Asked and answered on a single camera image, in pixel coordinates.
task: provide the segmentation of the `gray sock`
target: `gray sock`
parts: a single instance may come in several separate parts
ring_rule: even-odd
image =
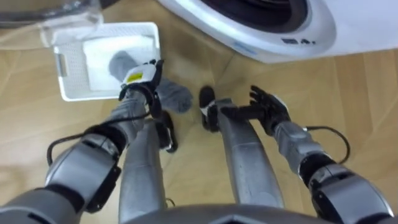
[[[109,63],[109,71],[113,77],[123,82],[127,72],[138,66],[136,61],[125,52],[118,52]],[[181,86],[167,78],[162,77],[156,88],[160,103],[165,109],[176,113],[185,113],[192,107],[192,94],[185,86]]]

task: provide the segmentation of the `washing machine door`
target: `washing machine door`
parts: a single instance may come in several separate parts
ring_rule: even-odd
[[[308,16],[306,0],[201,0],[220,14],[253,29],[296,31]]]
[[[263,62],[269,54],[314,57],[336,39],[326,0],[158,1],[215,39]]]

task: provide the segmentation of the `silver metal leg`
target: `silver metal leg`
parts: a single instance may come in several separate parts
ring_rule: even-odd
[[[126,152],[119,201],[119,223],[156,210],[166,209],[159,138],[153,120],[144,128]]]
[[[248,121],[233,121],[220,108],[235,107],[230,99],[218,100],[218,124],[236,203],[283,208],[282,194],[258,135]]]

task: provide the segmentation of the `washing machine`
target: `washing machine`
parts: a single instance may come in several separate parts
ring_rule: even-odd
[[[265,63],[398,47],[397,0],[158,0]]]

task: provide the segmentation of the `plastic basket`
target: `plastic basket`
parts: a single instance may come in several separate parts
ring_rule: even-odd
[[[68,35],[79,30],[68,30]],[[103,24],[85,41],[103,37],[143,35],[154,39],[154,59],[160,59],[159,31],[153,22],[127,22]],[[84,42],[71,42],[53,48],[57,64],[58,81],[65,101],[103,100],[118,98],[119,91],[93,91],[90,89]]]

